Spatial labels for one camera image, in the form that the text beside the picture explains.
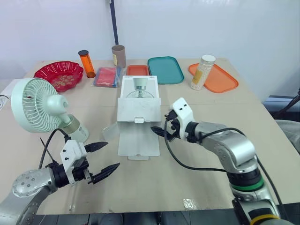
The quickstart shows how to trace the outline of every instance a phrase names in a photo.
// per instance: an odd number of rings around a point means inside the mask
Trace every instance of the green plastic tray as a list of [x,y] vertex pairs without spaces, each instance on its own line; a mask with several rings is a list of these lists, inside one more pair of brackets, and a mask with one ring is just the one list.
[[177,60],[171,56],[148,59],[151,76],[157,76],[158,84],[174,84],[183,81],[183,73]]

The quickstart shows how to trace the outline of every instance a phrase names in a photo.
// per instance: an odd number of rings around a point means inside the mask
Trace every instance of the orange tray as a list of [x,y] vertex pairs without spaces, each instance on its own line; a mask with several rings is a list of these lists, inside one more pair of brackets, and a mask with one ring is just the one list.
[[[194,76],[199,63],[192,64],[188,67],[188,71]],[[223,93],[238,87],[239,82],[230,76],[225,70],[214,64],[210,74],[208,75],[204,86],[215,93]]]
[[146,65],[129,65],[127,67],[127,76],[148,76],[148,66]]

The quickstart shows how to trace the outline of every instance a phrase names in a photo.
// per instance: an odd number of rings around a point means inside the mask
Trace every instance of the small red tray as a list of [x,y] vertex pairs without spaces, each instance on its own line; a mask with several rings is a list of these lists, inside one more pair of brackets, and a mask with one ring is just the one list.
[[127,67],[127,76],[148,76],[149,70],[146,65],[129,65]]
[[83,68],[75,62],[54,62],[39,69],[34,77],[43,78],[58,92],[64,92],[80,82],[83,77]]
[[[188,71],[194,76],[199,63],[192,64],[188,67]],[[210,74],[208,75],[204,86],[215,93],[223,93],[232,89],[237,88],[239,82],[234,79],[229,73],[214,64]]]

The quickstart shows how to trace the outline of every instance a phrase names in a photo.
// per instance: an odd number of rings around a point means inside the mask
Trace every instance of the gray cloth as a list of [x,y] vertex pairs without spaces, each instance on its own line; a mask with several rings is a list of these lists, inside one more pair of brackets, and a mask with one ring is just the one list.
[[300,154],[300,123],[290,120],[276,120],[276,122]]

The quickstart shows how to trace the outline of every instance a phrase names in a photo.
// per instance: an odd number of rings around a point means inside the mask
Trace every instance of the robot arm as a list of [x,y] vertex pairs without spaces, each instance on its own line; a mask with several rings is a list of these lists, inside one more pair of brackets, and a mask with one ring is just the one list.
[[[279,212],[258,169],[253,144],[225,125],[195,122],[193,111],[183,98],[170,108],[165,117],[171,121],[174,132],[168,132],[167,139],[172,141],[177,137],[197,143],[218,156],[235,197],[232,203],[240,223],[249,225],[279,219]],[[165,131],[160,127],[152,127],[152,130],[164,136]]]
[[88,183],[108,177],[119,163],[110,165],[100,173],[89,172],[87,152],[94,152],[107,145],[97,142],[84,146],[75,140],[68,140],[60,153],[63,164],[50,163],[46,168],[22,173],[13,183],[7,198],[0,204],[1,225],[30,225],[42,201],[67,184],[86,179]]

